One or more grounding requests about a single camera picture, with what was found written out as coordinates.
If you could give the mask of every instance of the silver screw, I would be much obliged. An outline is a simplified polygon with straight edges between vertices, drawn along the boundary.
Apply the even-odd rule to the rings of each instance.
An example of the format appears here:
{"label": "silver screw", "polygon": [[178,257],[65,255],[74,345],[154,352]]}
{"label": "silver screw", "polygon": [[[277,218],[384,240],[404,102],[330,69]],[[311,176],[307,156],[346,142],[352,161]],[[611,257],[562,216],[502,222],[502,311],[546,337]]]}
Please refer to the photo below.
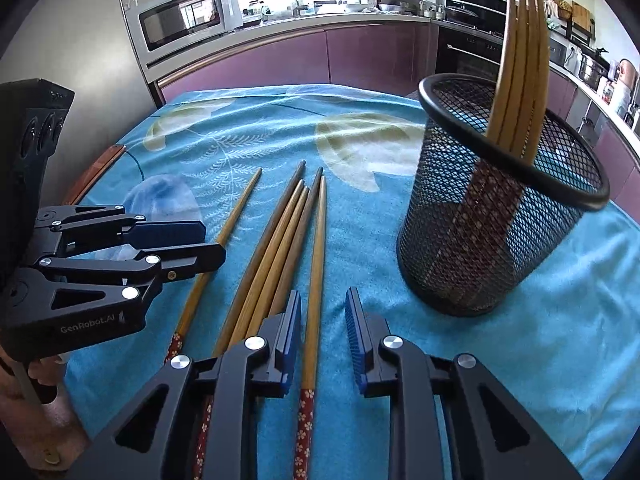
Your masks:
{"label": "silver screw", "polygon": [[388,335],[382,340],[382,344],[387,348],[400,348],[402,343],[402,338],[397,335]]}
{"label": "silver screw", "polygon": [[254,335],[244,342],[244,346],[246,346],[249,350],[259,350],[265,344],[266,341],[259,335]]}
{"label": "silver screw", "polygon": [[183,354],[177,355],[176,357],[171,359],[171,368],[175,368],[176,370],[182,370],[183,368],[186,368],[187,366],[189,366],[190,362],[191,362],[191,359],[189,359],[188,356]]}
{"label": "silver screw", "polygon": [[139,294],[140,291],[137,290],[134,286],[126,286],[122,289],[122,297],[125,300],[135,300]]}
{"label": "silver screw", "polygon": [[476,366],[476,358],[469,354],[458,356],[458,364],[463,368],[473,368]]}

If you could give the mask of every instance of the tablecloth leaf pattern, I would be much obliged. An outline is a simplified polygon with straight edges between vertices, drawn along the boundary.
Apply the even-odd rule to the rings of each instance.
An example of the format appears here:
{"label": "tablecloth leaf pattern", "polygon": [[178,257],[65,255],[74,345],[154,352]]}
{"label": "tablecloth leaf pattern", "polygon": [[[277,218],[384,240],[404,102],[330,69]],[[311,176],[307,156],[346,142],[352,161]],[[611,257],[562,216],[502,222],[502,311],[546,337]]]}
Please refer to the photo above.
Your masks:
{"label": "tablecloth leaf pattern", "polygon": [[[128,154],[84,203],[126,199],[127,211],[151,219],[196,215],[212,240],[255,168],[264,168],[184,342],[182,352],[198,360],[210,356],[295,167],[306,160],[310,184],[325,166],[330,191],[310,476],[387,477],[388,400],[358,394],[344,324],[345,292],[357,286],[365,310],[424,351],[475,354],[586,480],[602,480],[640,421],[640,229],[611,203],[586,214],[492,314],[438,314],[411,294],[396,263],[424,123],[417,101],[340,86],[190,92],[122,139]],[[294,281],[303,309],[312,245],[306,241]],[[165,284],[142,332],[71,356],[65,382],[90,436],[161,367],[191,285]],[[299,390],[300,361],[289,395],[260,409],[260,480],[292,478]]]}

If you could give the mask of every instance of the black mesh pen holder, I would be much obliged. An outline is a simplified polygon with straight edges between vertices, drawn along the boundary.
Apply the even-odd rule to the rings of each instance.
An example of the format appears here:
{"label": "black mesh pen holder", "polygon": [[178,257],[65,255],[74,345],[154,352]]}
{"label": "black mesh pen holder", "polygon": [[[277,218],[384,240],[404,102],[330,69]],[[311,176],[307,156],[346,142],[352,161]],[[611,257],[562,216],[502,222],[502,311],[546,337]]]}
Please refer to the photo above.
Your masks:
{"label": "black mesh pen holder", "polygon": [[609,180],[580,135],[549,110],[531,166],[490,143],[484,133],[495,82],[438,74],[419,91],[427,125],[398,266],[429,306],[478,316],[526,278],[585,211],[607,204]]}

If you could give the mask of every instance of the cutting board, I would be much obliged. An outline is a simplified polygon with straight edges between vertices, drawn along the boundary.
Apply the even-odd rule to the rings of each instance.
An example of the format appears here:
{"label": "cutting board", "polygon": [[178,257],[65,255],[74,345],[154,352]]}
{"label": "cutting board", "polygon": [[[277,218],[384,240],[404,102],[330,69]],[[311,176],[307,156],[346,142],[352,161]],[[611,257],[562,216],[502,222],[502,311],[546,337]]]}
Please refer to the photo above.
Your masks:
{"label": "cutting board", "polygon": [[573,20],[576,25],[582,27],[587,32],[591,30],[591,12],[589,9],[577,4],[575,2],[571,2],[574,8]]}

